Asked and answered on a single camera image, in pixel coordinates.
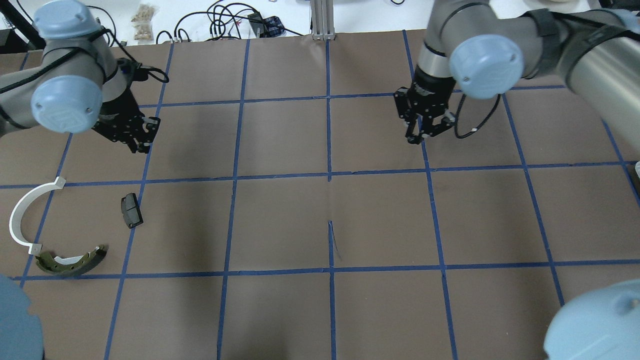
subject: black tube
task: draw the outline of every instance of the black tube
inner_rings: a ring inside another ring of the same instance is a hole
[[[13,7],[9,0],[0,0],[0,12],[9,20],[29,41],[35,49],[44,49],[47,45],[38,31]]]

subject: white plastic part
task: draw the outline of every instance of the white plastic part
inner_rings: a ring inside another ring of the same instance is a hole
[[[11,212],[11,217],[9,218],[9,233],[15,242],[22,246],[29,247],[29,254],[31,255],[40,255],[42,244],[34,244],[25,240],[24,235],[22,235],[22,217],[27,211],[27,208],[29,208],[29,205],[31,205],[35,199],[53,190],[62,189],[65,187],[65,183],[67,183],[67,181],[58,176],[53,183],[42,184],[32,189],[30,192],[25,194],[20,201],[18,201]]]

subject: robotic arm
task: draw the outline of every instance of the robotic arm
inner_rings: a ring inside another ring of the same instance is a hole
[[[395,93],[405,136],[420,144],[454,126],[447,103],[456,82],[468,96],[490,99],[520,78],[557,74],[640,149],[638,34],[626,10],[498,19],[489,0],[436,0],[411,87]]]
[[[149,75],[168,82],[166,74],[133,58],[114,59],[106,30],[76,0],[44,5],[34,23],[47,41],[42,65],[0,77],[0,136],[38,125],[59,133],[93,129],[148,153],[160,119],[142,114],[130,86]]]

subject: light blue joint cap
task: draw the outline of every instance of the light blue joint cap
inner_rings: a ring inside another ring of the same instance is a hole
[[[638,23],[638,17],[630,12],[629,10],[624,9],[601,9],[606,12],[610,12],[617,16],[625,27],[636,34],[640,34],[640,24]]]
[[[42,360],[42,326],[27,312],[29,298],[2,275],[0,294],[0,359]]]
[[[622,360],[640,354],[640,279],[571,300],[549,325],[549,360]]]
[[[476,99],[491,99],[507,92],[522,77],[524,55],[509,38],[478,35],[453,51],[449,68],[465,94]]]
[[[100,30],[83,3],[76,0],[57,0],[36,10],[33,24],[42,38],[75,38]]]
[[[40,84],[31,97],[33,117],[57,133],[81,133],[98,121],[102,90],[93,81],[63,75]]]

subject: metal post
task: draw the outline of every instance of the metal post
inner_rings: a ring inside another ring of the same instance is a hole
[[[314,40],[335,39],[333,0],[311,0],[311,27]]]
[[[38,35],[38,31],[13,7],[9,0],[0,0],[0,12],[7,20],[35,46],[36,49],[44,49],[47,45],[43,38]]]

